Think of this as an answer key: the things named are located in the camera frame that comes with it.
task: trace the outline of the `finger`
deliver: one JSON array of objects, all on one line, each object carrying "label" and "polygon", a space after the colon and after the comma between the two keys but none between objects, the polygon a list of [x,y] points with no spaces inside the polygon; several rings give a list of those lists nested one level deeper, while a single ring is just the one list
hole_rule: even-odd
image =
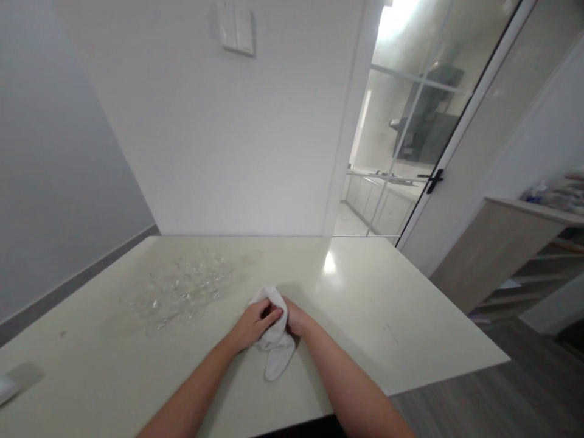
[{"label": "finger", "polygon": [[271,301],[267,298],[264,298],[261,301],[258,301],[257,303],[254,303],[251,305],[251,307],[254,309],[254,312],[257,313],[258,315],[260,315],[267,306],[269,306],[271,304]]},{"label": "finger", "polygon": [[280,319],[283,314],[284,314],[284,311],[281,308],[277,308],[272,313],[270,313],[268,316],[266,316],[264,319],[259,321],[259,324],[262,325],[262,328],[264,330],[267,330],[268,327],[271,326],[273,323],[275,323],[278,319]]}]

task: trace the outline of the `table surface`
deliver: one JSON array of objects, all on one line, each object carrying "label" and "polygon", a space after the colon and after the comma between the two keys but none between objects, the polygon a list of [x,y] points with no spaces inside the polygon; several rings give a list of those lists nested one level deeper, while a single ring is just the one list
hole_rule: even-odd
[{"label": "table surface", "polygon": [[[149,338],[120,291],[182,254],[227,246],[233,292],[193,325]],[[131,437],[274,284],[307,310],[388,395],[509,360],[383,238],[150,237],[0,349],[0,373],[44,377],[0,408],[3,438]],[[200,436],[249,437],[332,413],[304,343],[267,382],[266,353],[236,357]]]}]

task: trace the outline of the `black door handle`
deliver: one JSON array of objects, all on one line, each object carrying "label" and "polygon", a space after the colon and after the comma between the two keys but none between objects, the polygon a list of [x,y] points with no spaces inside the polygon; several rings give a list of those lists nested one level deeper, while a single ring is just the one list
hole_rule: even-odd
[{"label": "black door handle", "polygon": [[426,192],[427,195],[432,194],[436,184],[438,184],[441,181],[444,181],[444,178],[442,178],[442,172],[444,172],[444,169],[438,169],[436,170],[436,174],[434,175],[434,177],[428,179],[428,182],[430,182],[430,186],[428,187],[428,191]]}]

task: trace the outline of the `forearm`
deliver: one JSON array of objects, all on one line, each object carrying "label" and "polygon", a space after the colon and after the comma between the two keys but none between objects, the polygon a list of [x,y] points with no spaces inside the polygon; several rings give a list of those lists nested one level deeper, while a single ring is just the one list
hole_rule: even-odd
[{"label": "forearm", "polygon": [[236,354],[237,347],[230,338],[223,338],[152,417],[138,437],[194,437]]},{"label": "forearm", "polygon": [[383,391],[312,318],[306,322],[302,339],[349,437],[413,436]]}]

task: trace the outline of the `wooden floor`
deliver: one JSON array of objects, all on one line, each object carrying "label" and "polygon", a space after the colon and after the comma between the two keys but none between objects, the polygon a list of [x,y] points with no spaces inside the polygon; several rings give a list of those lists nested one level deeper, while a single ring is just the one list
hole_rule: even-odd
[{"label": "wooden floor", "polygon": [[[497,367],[392,397],[417,437],[584,437],[584,362],[519,320],[485,333]],[[344,436],[326,417],[270,437]]]}]

